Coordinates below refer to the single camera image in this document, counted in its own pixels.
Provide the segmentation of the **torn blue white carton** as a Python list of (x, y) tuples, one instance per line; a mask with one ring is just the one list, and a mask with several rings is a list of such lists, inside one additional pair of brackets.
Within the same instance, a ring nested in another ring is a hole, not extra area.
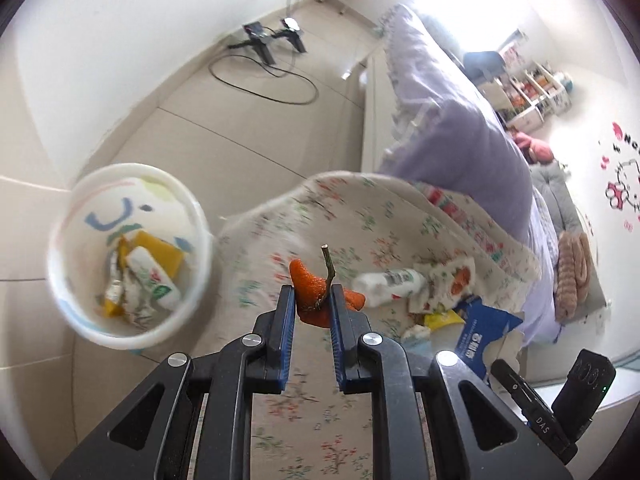
[(454, 312), (464, 321), (454, 353), (480, 379), (486, 379), (485, 350), (515, 330), (523, 320), (508, 311), (485, 306), (479, 296), (462, 300)]

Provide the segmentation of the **white cartoon trash bin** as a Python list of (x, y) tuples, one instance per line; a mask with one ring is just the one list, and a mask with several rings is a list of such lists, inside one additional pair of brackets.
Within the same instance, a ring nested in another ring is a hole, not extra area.
[(213, 255), (204, 211), (182, 182), (149, 165), (110, 165), (70, 191), (50, 237), (48, 283), (80, 336), (142, 350), (193, 318)]

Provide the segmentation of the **white green plastic bottle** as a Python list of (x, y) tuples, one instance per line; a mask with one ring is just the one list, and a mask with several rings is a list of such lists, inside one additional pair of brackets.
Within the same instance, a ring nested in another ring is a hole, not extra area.
[(425, 284), (426, 278), (416, 270), (399, 269), (360, 274), (350, 289), (366, 297), (368, 308), (378, 308), (417, 294)]

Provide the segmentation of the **grey cushion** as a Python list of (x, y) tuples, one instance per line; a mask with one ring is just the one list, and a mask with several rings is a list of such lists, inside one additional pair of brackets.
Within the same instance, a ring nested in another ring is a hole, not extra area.
[(606, 299), (596, 269), (596, 253), (590, 242), (589, 233), (585, 230), (586, 222), (570, 197), (570, 191), (565, 182), (565, 172), (556, 160), (549, 165), (530, 165), (529, 171), (536, 190), (536, 204), (540, 209), (542, 223), (549, 232), (548, 245), (553, 269), (553, 304), (560, 234), (564, 231), (587, 234), (592, 258), (589, 294), (586, 301), (577, 308), (574, 318), (559, 323), (566, 325), (578, 321), (584, 322), (589, 315), (606, 307)]

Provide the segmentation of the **purple bed duvet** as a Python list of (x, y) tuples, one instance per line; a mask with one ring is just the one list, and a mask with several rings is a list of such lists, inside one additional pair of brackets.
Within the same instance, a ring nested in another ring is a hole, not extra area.
[(436, 44), (416, 12), (387, 15), (385, 53), (396, 96), (395, 143), (378, 170), (472, 198), (538, 258), (541, 277), (524, 301), (526, 344), (552, 344), (556, 243), (529, 166), (489, 102)]

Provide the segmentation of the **yellow snack bag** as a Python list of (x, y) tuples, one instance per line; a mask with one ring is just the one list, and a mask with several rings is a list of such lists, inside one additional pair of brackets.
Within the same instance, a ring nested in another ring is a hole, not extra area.
[(107, 318), (126, 318), (130, 324), (145, 328), (172, 311), (156, 304), (127, 268), (126, 255), (138, 246), (151, 253), (176, 286), (175, 278), (182, 266), (184, 253), (145, 231), (140, 231), (132, 240), (122, 236), (111, 252), (107, 285), (101, 301), (103, 314)]

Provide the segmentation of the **light blue milk carton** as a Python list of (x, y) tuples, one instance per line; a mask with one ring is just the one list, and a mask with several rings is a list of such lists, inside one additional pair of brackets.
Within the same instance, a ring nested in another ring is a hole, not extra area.
[(408, 352), (430, 356), (433, 353), (431, 330), (423, 325), (413, 325), (405, 330), (400, 337), (400, 343)]

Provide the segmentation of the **white toy shelf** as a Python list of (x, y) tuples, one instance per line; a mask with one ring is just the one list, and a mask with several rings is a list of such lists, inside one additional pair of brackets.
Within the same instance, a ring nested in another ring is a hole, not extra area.
[(552, 116), (570, 110), (570, 92), (562, 73), (533, 62), (515, 75), (503, 72), (492, 81), (499, 89), (494, 110), (503, 127), (532, 133)]

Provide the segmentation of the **white nut snack wrapper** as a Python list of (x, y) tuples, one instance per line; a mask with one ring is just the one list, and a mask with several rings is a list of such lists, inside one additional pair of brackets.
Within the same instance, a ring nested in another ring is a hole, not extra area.
[(414, 270), (424, 277), (424, 284), (409, 298), (408, 310), (412, 314), (446, 312), (472, 295), (475, 284), (472, 257), (462, 256), (444, 263), (416, 263)]

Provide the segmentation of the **brown knitted blanket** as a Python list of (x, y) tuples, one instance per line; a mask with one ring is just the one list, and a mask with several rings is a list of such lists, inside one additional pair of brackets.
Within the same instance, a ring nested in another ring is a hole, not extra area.
[(559, 237), (559, 259), (555, 272), (555, 319), (574, 318), (589, 294), (592, 258), (587, 234), (564, 231)]

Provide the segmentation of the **black tripod device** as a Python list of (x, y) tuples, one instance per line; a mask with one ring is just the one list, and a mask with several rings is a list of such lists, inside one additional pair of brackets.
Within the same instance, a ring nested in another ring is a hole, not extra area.
[(245, 24), (243, 30), (246, 33), (247, 40), (238, 42), (237, 44), (229, 44), (229, 50), (240, 50), (244, 48), (251, 48), (262, 61), (262, 64), (267, 66), (273, 66), (276, 64), (269, 47), (268, 42), (271, 40), (271, 36), (265, 33), (265, 29), (259, 22), (253, 22)]
[(293, 9), (293, 0), (286, 0), (285, 14), (284, 17), (280, 19), (281, 28), (273, 32), (270, 37), (273, 40), (285, 39), (296, 52), (304, 54), (307, 52), (307, 49), (302, 39), (303, 31), (293, 16)]

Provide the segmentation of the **yellow paper cup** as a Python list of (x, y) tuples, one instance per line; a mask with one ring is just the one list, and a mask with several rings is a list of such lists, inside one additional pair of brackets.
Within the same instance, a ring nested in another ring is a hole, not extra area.
[(464, 324), (465, 320), (455, 310), (427, 313), (424, 315), (424, 326), (432, 332), (450, 325)]

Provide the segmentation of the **pink plush toy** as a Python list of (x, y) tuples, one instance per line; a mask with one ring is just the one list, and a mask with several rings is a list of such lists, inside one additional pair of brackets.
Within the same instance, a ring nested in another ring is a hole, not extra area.
[(549, 165), (555, 161), (552, 149), (547, 142), (533, 138), (520, 130), (513, 131), (511, 136), (529, 165)]

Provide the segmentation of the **hello kitty wall sticker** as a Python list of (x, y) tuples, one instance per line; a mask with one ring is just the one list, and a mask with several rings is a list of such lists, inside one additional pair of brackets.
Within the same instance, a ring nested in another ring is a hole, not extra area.
[(611, 122), (598, 147), (606, 204), (632, 233), (639, 229), (639, 137)]

